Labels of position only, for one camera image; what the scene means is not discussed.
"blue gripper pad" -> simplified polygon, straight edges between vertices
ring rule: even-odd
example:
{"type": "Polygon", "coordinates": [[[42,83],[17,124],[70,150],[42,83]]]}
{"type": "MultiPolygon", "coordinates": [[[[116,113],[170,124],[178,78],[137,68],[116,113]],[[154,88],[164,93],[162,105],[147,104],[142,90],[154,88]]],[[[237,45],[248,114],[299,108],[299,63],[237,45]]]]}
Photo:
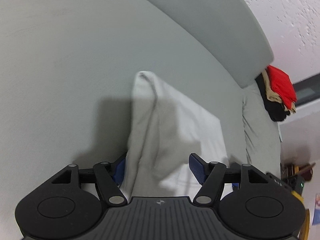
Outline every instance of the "blue gripper pad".
{"type": "Polygon", "coordinates": [[[112,176],[113,181],[119,186],[124,179],[125,158],[116,166],[115,174],[112,176]]]}
{"type": "Polygon", "coordinates": [[[204,173],[204,166],[192,155],[189,156],[189,168],[192,171],[193,175],[196,177],[199,184],[204,184],[208,177],[204,173]]]}

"beige cloth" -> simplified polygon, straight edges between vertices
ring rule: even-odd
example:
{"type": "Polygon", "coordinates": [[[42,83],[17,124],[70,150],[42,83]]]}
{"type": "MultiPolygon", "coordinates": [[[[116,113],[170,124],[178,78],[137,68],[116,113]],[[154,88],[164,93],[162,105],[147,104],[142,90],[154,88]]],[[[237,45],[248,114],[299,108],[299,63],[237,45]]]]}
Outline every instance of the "beige cloth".
{"type": "MultiPolygon", "coordinates": [[[[278,103],[282,104],[282,99],[279,96],[279,94],[274,92],[271,89],[269,76],[268,76],[268,73],[267,73],[267,71],[265,69],[262,71],[262,77],[263,77],[263,81],[264,81],[264,84],[265,84],[265,87],[266,87],[267,99],[269,101],[278,102],[278,103]]],[[[286,106],[284,106],[284,110],[285,111],[290,111],[291,113],[294,114],[296,112],[296,106],[295,106],[294,102],[292,102],[292,104],[291,104],[291,109],[288,109],[286,106]]]]}

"red cloth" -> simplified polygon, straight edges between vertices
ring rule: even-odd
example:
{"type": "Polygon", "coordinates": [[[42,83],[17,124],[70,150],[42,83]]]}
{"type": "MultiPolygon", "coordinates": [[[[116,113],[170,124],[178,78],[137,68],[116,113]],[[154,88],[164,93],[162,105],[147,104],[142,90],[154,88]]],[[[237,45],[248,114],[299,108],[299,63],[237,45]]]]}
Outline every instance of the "red cloth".
{"type": "Polygon", "coordinates": [[[268,76],[272,91],[278,93],[284,105],[291,109],[292,102],[297,101],[297,96],[289,76],[282,70],[270,65],[268,66],[268,76]]]}

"white towel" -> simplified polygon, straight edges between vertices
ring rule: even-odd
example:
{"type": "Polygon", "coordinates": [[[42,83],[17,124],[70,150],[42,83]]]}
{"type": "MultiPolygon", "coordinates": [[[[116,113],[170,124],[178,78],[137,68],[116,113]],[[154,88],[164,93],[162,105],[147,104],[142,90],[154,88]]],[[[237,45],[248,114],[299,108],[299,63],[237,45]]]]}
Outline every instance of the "white towel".
{"type": "MultiPolygon", "coordinates": [[[[131,196],[189,196],[201,188],[188,166],[191,153],[228,165],[220,121],[152,72],[137,73],[132,130],[121,190],[131,196]]],[[[225,185],[224,194],[232,191],[225,185]]]]}

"couch cushion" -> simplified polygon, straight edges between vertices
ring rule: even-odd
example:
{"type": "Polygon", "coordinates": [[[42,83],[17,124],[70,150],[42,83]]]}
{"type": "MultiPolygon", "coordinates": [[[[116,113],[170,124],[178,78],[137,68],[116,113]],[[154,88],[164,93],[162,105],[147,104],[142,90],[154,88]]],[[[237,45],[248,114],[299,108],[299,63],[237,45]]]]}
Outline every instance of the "couch cushion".
{"type": "Polygon", "coordinates": [[[148,0],[204,45],[240,87],[273,61],[258,21],[244,0],[148,0]]]}
{"type": "Polygon", "coordinates": [[[126,151],[138,71],[220,119],[244,162],[242,90],[194,37],[146,0],[0,0],[0,239],[17,202],[69,163],[126,151]]]}
{"type": "Polygon", "coordinates": [[[280,177],[280,138],[277,122],[264,108],[256,83],[244,89],[243,123],[248,163],[280,177]]]}

